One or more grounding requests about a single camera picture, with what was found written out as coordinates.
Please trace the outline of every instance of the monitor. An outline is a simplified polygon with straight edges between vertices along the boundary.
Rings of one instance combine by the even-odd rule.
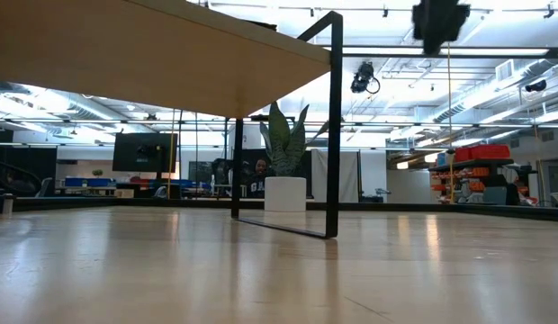
[[[117,134],[113,171],[175,172],[176,146],[176,134]]]

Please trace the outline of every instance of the shelf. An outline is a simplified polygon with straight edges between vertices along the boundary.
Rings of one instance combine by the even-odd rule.
[[[505,165],[512,164],[513,160],[510,158],[506,159],[476,159],[464,162],[453,163],[453,170],[462,169],[466,167],[502,167]],[[450,166],[436,166],[431,167],[429,171],[449,171]]]
[[[2,81],[231,118],[330,71],[322,47],[185,0],[0,1],[0,27]]]

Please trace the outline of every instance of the red storage bin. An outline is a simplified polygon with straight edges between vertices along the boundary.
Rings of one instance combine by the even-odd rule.
[[[478,145],[470,149],[472,159],[503,159],[511,157],[511,152],[507,145]]]
[[[455,150],[455,162],[469,161],[471,158],[471,148],[457,148]]]

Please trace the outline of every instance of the floor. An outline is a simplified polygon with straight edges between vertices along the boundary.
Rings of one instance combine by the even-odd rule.
[[[4,323],[558,323],[558,223],[342,212],[324,241],[221,210],[16,213]]]

